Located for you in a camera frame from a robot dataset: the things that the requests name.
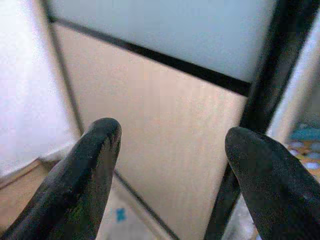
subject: light wood surface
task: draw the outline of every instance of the light wood surface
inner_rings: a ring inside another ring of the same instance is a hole
[[[246,98],[54,23],[84,127],[122,126],[117,169],[183,240],[203,239]]]
[[[50,166],[36,160],[1,182],[0,236],[25,208],[50,169]]]

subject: black trim strip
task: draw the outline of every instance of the black trim strip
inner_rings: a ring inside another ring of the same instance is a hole
[[[79,33],[91,36],[93,38],[115,45],[119,48],[128,50],[132,53],[139,54],[146,58],[155,60],[159,63],[165,64],[184,73],[205,80],[209,83],[218,85],[237,94],[246,97],[249,94],[251,84],[246,81],[242,81],[234,77],[210,70],[208,68],[198,66],[193,63],[180,60],[178,58],[168,56],[166,54],[153,51],[142,46],[135,45],[133,43],[124,41],[122,39],[116,38],[114,36],[108,35],[97,30],[90,29],[77,23],[70,22],[65,19],[51,17],[51,22],[59,23],[60,25],[75,30]]]
[[[121,184],[134,196],[134,198],[148,211],[148,213],[157,221],[157,223],[172,237],[179,240],[178,236],[168,227],[168,225],[159,217],[158,214],[144,201],[144,199],[133,189],[133,187],[122,177],[122,175],[114,170],[114,175]]]
[[[300,50],[319,8],[319,0],[278,0],[261,55],[256,78],[252,81],[249,98],[240,126],[265,133],[287,87]],[[228,165],[205,240],[220,240],[225,232],[240,187]]]

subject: wooden floor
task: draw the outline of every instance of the wooden floor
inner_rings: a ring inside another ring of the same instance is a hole
[[[0,181],[0,235],[16,220],[52,166],[36,160]]]

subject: white wall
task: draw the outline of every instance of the white wall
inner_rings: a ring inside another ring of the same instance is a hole
[[[33,4],[0,3],[0,177],[78,137]]]
[[[246,98],[54,24],[85,128],[122,126],[116,168],[183,240],[203,239]]]

